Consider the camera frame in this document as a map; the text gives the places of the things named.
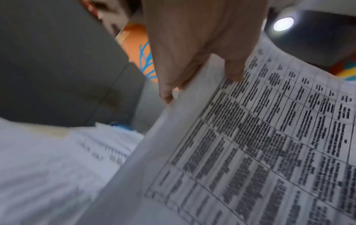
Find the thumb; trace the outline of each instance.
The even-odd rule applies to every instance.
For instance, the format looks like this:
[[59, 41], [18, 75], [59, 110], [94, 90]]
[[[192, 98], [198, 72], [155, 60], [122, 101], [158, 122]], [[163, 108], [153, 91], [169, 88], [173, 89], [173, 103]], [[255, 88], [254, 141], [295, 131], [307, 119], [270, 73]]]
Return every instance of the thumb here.
[[225, 60], [225, 76], [235, 82], [244, 78], [245, 63], [247, 58], [238, 60]]

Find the paper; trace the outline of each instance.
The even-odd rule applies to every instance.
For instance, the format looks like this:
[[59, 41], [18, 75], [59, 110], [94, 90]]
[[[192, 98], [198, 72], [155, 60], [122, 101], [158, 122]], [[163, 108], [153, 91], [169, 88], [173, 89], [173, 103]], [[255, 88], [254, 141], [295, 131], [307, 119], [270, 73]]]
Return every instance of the paper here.
[[355, 112], [262, 36], [240, 83], [209, 60], [78, 224], [355, 225]]
[[75, 224], [126, 159], [76, 132], [61, 140], [0, 128], [1, 225]]

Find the ceiling light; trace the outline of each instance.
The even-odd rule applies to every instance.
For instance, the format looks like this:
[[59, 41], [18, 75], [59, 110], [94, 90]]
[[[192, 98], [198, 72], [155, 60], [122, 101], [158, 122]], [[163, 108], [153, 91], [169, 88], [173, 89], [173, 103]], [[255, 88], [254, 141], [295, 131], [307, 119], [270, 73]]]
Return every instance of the ceiling light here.
[[286, 17], [275, 22], [273, 29], [275, 31], [288, 30], [294, 24], [294, 19], [292, 17]]

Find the colorful object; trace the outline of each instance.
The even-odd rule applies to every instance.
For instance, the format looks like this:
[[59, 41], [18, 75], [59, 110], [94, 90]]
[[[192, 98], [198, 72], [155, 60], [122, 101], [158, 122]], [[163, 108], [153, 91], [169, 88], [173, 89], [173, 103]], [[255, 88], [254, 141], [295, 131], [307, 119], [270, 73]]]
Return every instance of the colorful object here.
[[329, 72], [347, 81], [356, 81], [356, 56], [336, 64]]
[[148, 79], [157, 82], [146, 28], [139, 24], [128, 24], [116, 40], [126, 52], [129, 61], [133, 62]]

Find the hand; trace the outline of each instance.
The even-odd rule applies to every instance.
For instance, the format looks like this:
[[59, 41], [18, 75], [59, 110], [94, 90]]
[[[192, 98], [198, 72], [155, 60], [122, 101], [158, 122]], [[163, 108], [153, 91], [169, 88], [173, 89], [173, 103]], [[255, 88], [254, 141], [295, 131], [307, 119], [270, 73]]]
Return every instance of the hand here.
[[268, 0], [143, 0], [149, 43], [166, 102], [184, 86], [211, 53], [225, 59], [225, 75], [243, 79], [256, 45]]

